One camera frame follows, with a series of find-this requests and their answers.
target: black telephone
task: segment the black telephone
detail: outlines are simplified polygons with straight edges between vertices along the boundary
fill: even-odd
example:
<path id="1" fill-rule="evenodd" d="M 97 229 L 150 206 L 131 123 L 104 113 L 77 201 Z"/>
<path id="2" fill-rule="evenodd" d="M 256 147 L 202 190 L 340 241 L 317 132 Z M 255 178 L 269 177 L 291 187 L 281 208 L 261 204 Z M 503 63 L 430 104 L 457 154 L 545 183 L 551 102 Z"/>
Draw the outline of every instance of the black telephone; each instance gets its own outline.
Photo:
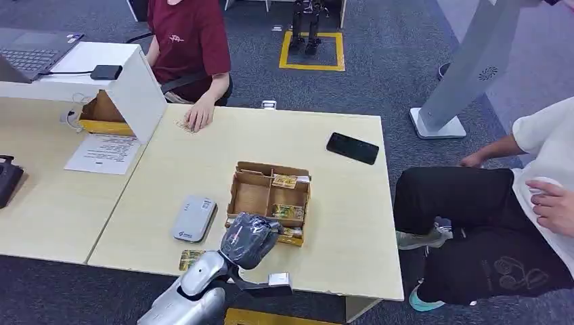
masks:
<path id="1" fill-rule="evenodd" d="M 4 160 L 0 162 L 0 209 L 2 209 L 8 204 L 24 170 L 12 164 L 13 156 L 0 155 L 0 159 Z"/>

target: yellow tape square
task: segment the yellow tape square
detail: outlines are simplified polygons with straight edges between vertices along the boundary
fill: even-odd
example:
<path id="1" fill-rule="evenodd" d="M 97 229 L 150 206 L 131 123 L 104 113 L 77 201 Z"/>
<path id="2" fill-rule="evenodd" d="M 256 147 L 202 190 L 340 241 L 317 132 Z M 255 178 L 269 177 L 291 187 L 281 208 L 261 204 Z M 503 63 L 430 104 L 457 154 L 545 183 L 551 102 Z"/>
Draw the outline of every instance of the yellow tape square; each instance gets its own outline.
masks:
<path id="1" fill-rule="evenodd" d="M 345 55 L 343 52 L 343 34 L 341 32 L 320 32 L 317 34 L 319 37 L 334 37 L 335 48 L 337 53 L 336 66 L 320 66 L 311 64 L 289 64 L 287 57 L 289 55 L 289 43 L 291 43 L 291 36 L 293 32 L 287 30 L 283 38 L 283 46 L 281 48 L 281 56 L 279 58 L 279 67 L 283 69 L 299 69 L 299 70 L 323 70 L 323 71 L 345 71 Z M 309 36 L 309 33 L 302 32 L 301 36 Z"/>
<path id="2" fill-rule="evenodd" d="M 334 323 L 305 320 L 302 318 L 260 313 L 257 311 L 229 308 L 225 325 L 338 325 Z"/>

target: sneaker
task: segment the sneaker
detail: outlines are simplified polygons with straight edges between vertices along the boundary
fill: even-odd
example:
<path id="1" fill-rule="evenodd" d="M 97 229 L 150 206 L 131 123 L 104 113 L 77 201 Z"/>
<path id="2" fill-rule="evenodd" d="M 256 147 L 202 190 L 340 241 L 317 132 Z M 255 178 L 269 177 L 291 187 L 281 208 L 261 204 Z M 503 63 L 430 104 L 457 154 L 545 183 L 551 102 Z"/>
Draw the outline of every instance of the sneaker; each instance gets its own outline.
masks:
<path id="1" fill-rule="evenodd" d="M 445 241 L 452 239 L 452 232 L 448 227 L 433 227 L 427 235 L 413 235 L 406 232 L 396 232 L 397 245 L 402 251 L 423 246 L 439 248 Z"/>
<path id="2" fill-rule="evenodd" d="M 417 290 L 420 284 L 418 284 L 409 296 L 409 304 L 416 311 L 430 311 L 436 308 L 443 307 L 445 305 L 442 301 L 435 301 L 434 303 L 427 303 L 418 298 Z"/>

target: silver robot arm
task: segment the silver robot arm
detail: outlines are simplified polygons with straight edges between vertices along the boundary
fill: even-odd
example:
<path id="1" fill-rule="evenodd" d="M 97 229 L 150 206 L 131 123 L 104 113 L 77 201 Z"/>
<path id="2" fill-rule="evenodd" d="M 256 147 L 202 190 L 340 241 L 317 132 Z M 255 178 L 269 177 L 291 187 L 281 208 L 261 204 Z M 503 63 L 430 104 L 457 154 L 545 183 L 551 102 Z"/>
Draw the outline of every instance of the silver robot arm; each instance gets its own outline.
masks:
<path id="1" fill-rule="evenodd" d="M 242 213 L 227 230 L 219 251 L 205 252 L 153 303 L 139 325 L 205 325 L 226 310 L 224 285 L 232 279 L 254 297 L 291 295 L 288 274 L 270 275 L 269 283 L 246 282 L 239 267 L 252 269 L 282 232 L 278 223 Z"/>

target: red t-shirt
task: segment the red t-shirt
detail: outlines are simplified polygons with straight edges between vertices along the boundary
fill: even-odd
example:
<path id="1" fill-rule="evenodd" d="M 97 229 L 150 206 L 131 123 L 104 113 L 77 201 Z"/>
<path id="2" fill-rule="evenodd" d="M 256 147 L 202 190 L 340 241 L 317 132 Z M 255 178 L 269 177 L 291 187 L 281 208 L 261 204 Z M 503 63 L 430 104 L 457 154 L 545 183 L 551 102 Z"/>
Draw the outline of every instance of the red t-shirt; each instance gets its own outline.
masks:
<path id="1" fill-rule="evenodd" d="M 166 83 L 205 70 L 207 75 L 231 70 L 229 47 L 218 0 L 150 0 L 148 24 L 156 35 L 160 55 L 152 67 Z M 180 87 L 175 93 L 195 102 L 211 86 L 211 77 Z"/>

